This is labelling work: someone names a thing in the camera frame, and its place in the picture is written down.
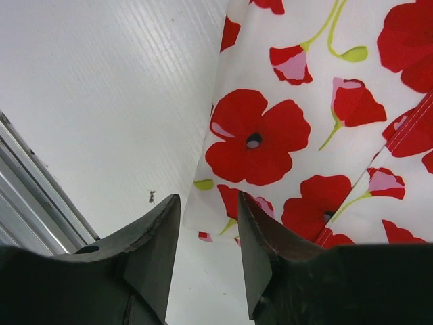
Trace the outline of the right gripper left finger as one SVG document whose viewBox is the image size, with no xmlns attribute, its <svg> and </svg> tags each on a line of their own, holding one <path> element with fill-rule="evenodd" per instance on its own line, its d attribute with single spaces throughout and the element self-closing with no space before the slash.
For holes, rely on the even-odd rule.
<svg viewBox="0 0 433 325">
<path fill-rule="evenodd" d="M 1 248 L 2 324 L 164 324 L 181 199 L 72 254 Z"/>
</svg>

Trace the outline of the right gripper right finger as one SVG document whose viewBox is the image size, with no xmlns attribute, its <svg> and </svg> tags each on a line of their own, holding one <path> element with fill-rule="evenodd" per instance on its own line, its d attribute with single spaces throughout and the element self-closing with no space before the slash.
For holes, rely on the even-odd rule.
<svg viewBox="0 0 433 325">
<path fill-rule="evenodd" d="M 324 249 L 238 196 L 248 315 L 256 324 L 431 324 L 432 245 Z"/>
</svg>

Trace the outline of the red poppy floral skirt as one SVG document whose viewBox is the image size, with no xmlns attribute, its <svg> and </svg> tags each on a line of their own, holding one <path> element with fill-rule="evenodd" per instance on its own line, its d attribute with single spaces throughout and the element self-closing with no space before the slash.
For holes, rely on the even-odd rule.
<svg viewBox="0 0 433 325">
<path fill-rule="evenodd" d="M 230 1 L 183 223 L 245 192 L 324 248 L 432 241 L 432 2 Z"/>
</svg>

